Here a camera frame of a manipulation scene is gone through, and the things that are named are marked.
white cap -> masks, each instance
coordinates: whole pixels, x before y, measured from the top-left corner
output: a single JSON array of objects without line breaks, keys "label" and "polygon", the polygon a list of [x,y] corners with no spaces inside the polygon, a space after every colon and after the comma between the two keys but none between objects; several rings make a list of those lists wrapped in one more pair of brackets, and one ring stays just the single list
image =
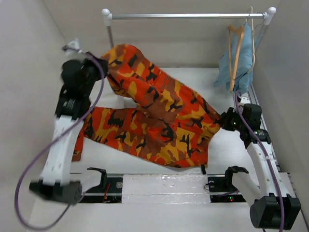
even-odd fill
[{"label": "white cap", "polygon": [[266,12],[266,15],[265,15],[265,20],[264,20],[264,25],[269,25],[271,20],[272,20],[272,17],[274,16],[274,14],[277,12],[277,9],[276,7],[270,7],[267,12]]},{"label": "white cap", "polygon": [[105,26],[110,26],[112,24],[112,14],[108,9],[103,9],[102,10],[102,15],[104,19],[104,24]]}]

metal pole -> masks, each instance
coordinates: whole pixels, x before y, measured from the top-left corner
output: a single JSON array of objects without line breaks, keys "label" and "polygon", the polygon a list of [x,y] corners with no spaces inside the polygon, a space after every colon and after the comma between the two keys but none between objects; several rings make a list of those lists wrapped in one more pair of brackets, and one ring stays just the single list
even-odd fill
[{"label": "metal pole", "polygon": [[108,37],[110,39],[111,48],[113,48],[114,47],[114,40],[112,38],[112,27],[111,26],[107,26],[107,32],[108,32]]},{"label": "metal pole", "polygon": [[236,19],[236,18],[264,18],[263,13],[245,13],[245,14],[112,14],[112,20],[115,19]]},{"label": "metal pole", "polygon": [[265,24],[262,25],[261,30],[254,43],[255,50],[257,50],[258,46],[260,45],[261,39],[263,38],[267,28],[268,28],[268,25],[265,25]]}]

clothes hanger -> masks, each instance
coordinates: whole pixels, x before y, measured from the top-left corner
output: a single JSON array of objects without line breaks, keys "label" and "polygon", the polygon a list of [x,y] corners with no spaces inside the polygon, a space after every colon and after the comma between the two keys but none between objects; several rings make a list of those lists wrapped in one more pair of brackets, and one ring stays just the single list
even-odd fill
[{"label": "clothes hanger", "polygon": [[[253,13],[253,7],[250,6],[250,13]],[[253,25],[253,18],[251,19],[251,39],[252,39],[252,66],[247,71],[247,73],[250,73],[253,70],[254,64],[255,64],[255,47],[254,47],[254,25]]]},{"label": "clothes hanger", "polygon": [[[238,36],[237,46],[236,46],[236,54],[235,54],[235,62],[234,68],[232,69],[232,51],[231,51],[231,32],[235,33]],[[229,73],[230,73],[230,92],[233,92],[235,79],[236,79],[236,72],[237,72],[237,65],[240,53],[240,47],[242,44],[242,40],[245,34],[245,27],[240,26],[239,28],[235,28],[232,25],[228,26],[228,59],[229,59]]]}]

white wall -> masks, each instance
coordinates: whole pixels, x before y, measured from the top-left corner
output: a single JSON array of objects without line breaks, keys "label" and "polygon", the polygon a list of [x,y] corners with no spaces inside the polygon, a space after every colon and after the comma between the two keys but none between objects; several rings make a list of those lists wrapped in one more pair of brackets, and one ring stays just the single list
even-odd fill
[{"label": "white wall", "polygon": [[[14,190],[25,165],[51,140],[65,42],[41,0],[1,0],[0,34],[0,231],[23,232]],[[34,203],[29,180],[43,161],[21,191],[26,218]]]},{"label": "white wall", "polygon": [[282,0],[261,41],[255,88],[283,171],[309,220],[309,1]]},{"label": "white wall", "polygon": [[[44,0],[67,42],[79,37],[85,50],[100,56],[110,49],[101,10],[113,14],[245,13],[277,7],[280,0]],[[115,20],[115,44],[138,47],[160,66],[218,67],[227,48],[227,26],[244,20]]]}]

plastic sheet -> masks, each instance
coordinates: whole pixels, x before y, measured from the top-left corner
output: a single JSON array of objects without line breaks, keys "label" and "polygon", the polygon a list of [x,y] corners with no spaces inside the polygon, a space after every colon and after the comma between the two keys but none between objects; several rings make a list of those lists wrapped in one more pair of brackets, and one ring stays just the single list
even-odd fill
[{"label": "plastic sheet", "polygon": [[122,203],[206,204],[207,176],[201,174],[124,175]]}]

